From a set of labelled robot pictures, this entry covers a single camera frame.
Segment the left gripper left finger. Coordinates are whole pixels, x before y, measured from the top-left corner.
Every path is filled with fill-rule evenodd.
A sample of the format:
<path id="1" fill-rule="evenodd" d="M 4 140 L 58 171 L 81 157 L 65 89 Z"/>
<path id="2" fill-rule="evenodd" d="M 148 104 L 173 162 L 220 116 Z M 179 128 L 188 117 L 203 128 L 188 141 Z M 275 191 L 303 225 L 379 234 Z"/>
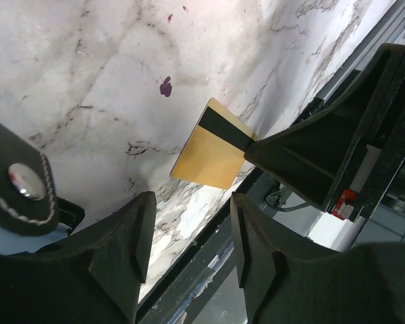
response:
<path id="1" fill-rule="evenodd" d="M 0 255 L 0 323 L 133 323 L 156 218 L 143 192 L 34 253 Z"/>

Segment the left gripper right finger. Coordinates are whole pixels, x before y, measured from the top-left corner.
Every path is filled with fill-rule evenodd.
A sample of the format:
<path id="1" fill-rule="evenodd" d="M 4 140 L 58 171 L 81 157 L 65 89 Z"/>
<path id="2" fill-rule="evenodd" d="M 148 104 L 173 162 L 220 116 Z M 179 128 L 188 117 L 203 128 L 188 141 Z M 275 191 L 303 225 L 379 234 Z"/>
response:
<path id="1" fill-rule="evenodd" d="M 338 252 L 237 192 L 230 214 L 249 323 L 405 323 L 405 243 Z"/>

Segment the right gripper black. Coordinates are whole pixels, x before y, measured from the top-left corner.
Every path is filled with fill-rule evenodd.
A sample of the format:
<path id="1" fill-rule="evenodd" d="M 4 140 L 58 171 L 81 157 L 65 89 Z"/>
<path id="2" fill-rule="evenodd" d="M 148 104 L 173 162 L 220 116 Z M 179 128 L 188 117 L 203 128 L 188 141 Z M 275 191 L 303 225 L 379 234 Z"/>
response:
<path id="1" fill-rule="evenodd" d="M 244 157 L 339 219 L 370 219 L 380 204 L 400 208 L 405 203 L 405 45 L 381 45 L 335 101 L 250 145 Z"/>

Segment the gold magnetic stripe card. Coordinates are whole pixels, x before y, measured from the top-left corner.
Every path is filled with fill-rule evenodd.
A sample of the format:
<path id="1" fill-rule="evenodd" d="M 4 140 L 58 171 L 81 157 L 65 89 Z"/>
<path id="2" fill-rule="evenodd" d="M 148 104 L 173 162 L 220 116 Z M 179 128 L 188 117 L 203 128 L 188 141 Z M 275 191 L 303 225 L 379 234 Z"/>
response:
<path id="1" fill-rule="evenodd" d="M 175 179 L 229 189 L 257 134 L 214 98 L 209 99 L 170 173 Z"/>

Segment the black card holder wallet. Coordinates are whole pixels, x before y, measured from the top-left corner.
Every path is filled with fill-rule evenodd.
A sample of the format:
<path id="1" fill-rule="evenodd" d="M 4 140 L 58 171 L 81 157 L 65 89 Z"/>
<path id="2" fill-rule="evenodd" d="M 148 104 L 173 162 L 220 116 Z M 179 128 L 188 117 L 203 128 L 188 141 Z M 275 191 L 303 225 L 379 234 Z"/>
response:
<path id="1" fill-rule="evenodd" d="M 58 197 L 48 158 L 0 123 L 0 254 L 36 252 L 68 237 L 84 216 Z"/>

